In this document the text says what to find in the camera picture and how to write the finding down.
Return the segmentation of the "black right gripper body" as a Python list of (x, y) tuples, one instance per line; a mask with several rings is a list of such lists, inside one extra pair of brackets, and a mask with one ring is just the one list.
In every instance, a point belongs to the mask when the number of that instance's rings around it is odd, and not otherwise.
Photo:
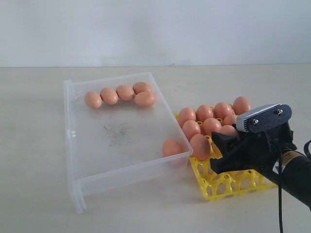
[(235, 153), (234, 171), (253, 169), (261, 175), (297, 174), (297, 147), (288, 122), (260, 133), (238, 134), (241, 148)]

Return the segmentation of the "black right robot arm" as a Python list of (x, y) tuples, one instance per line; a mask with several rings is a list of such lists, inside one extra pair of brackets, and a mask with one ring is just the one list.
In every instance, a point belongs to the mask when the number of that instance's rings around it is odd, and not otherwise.
[(217, 132), (211, 137), (222, 154), (210, 161), (214, 172), (253, 169), (306, 206), (311, 205), (311, 160), (297, 151), (288, 123), (257, 133), (240, 132), (238, 137)]

